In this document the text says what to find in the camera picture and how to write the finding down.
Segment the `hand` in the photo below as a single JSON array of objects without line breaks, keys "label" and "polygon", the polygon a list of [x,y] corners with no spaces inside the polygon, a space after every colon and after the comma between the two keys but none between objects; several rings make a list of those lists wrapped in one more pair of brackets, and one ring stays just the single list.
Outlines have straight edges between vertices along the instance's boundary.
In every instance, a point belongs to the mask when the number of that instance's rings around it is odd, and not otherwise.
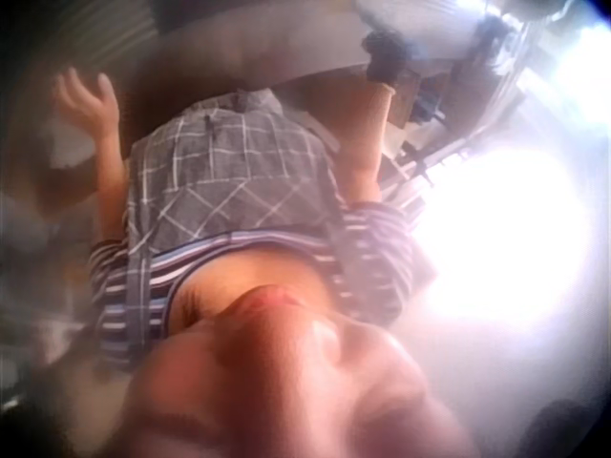
[{"label": "hand", "polygon": [[408,62],[418,58],[415,45],[394,31],[373,31],[365,40],[363,48],[371,55],[367,69],[369,81],[394,87]]},{"label": "hand", "polygon": [[99,95],[92,93],[75,69],[57,77],[55,106],[68,122],[98,141],[118,131],[119,110],[111,80],[104,73],[97,76]]}]

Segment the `neck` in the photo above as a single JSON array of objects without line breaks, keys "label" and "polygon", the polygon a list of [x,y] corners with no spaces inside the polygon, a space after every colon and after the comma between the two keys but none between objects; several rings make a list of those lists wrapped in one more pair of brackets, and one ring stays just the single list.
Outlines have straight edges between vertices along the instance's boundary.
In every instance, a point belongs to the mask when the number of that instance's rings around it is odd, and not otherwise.
[{"label": "neck", "polygon": [[252,248],[205,264],[180,286],[171,304],[169,332],[213,319],[244,293],[268,284],[291,289],[312,309],[335,307],[326,280],[310,260],[283,248]]}]

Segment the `bright light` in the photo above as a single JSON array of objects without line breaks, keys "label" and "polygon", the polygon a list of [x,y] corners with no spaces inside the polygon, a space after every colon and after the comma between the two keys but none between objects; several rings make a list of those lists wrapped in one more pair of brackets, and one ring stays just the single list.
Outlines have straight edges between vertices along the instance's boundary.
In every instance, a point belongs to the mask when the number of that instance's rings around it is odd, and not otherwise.
[{"label": "bright light", "polygon": [[606,25],[581,31],[576,46],[564,55],[555,82],[579,106],[588,122],[611,127],[611,31]]},{"label": "bright light", "polygon": [[415,233],[440,273],[434,312],[530,327],[579,272],[585,217],[564,170],[537,152],[473,159],[432,191]]}]

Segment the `mouth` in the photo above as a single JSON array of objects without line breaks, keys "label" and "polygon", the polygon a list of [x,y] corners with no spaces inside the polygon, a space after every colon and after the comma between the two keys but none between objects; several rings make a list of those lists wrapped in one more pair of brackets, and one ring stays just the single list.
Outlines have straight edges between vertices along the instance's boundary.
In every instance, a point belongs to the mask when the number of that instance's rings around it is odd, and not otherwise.
[{"label": "mouth", "polygon": [[304,307],[304,303],[289,289],[270,284],[242,294],[219,315],[219,318],[224,322],[244,324],[270,308],[286,306]]}]

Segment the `striped shirt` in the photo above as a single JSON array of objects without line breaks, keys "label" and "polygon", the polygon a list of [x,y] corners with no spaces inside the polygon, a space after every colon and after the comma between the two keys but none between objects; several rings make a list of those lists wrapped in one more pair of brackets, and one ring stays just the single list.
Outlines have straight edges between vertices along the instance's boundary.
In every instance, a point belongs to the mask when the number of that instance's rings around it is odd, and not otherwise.
[{"label": "striped shirt", "polygon": [[[411,224],[399,211],[383,203],[363,203],[346,211],[341,224],[323,230],[286,227],[234,231],[187,243],[152,259],[149,302],[151,339],[167,337],[172,299],[198,268],[222,255],[260,244],[275,244],[310,257],[331,279],[339,311],[365,323],[388,325],[401,312],[411,291]],[[358,264],[338,256],[334,239],[348,237],[357,249]],[[94,302],[101,310],[98,333],[107,359],[119,366],[129,351],[125,303],[128,265],[127,240],[106,240],[92,250],[90,271]],[[357,279],[365,274],[367,288]]]}]

